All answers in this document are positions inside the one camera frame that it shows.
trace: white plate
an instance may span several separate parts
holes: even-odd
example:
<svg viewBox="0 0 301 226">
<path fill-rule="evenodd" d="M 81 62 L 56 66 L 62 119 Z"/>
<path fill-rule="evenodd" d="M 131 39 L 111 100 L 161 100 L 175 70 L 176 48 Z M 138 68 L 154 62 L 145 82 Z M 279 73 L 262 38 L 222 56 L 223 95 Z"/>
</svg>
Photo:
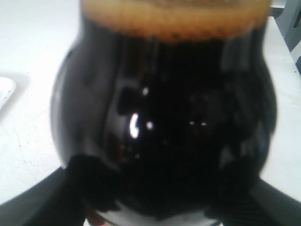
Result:
<svg viewBox="0 0 301 226">
<path fill-rule="evenodd" d="M 0 111 L 16 89 L 16 82 L 0 77 Z"/>
</svg>

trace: tan foam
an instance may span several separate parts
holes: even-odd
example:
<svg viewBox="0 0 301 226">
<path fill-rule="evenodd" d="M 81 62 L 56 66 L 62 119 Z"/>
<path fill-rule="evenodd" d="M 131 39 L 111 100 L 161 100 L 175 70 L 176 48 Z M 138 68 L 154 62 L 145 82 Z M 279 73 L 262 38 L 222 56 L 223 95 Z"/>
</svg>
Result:
<svg viewBox="0 0 301 226">
<path fill-rule="evenodd" d="M 109 29 L 164 42 L 226 39 L 260 27 L 270 0 L 81 0 L 83 13 Z"/>
</svg>

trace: dark beer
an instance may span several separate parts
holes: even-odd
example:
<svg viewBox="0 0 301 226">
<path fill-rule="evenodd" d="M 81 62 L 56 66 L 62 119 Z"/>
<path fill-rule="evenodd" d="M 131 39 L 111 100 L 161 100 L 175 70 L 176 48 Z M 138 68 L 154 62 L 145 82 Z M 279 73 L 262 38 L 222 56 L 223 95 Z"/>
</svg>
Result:
<svg viewBox="0 0 301 226">
<path fill-rule="evenodd" d="M 82 0 L 53 135 L 78 191 L 118 226 L 203 226 L 252 187 L 276 102 L 268 0 Z"/>
</svg>

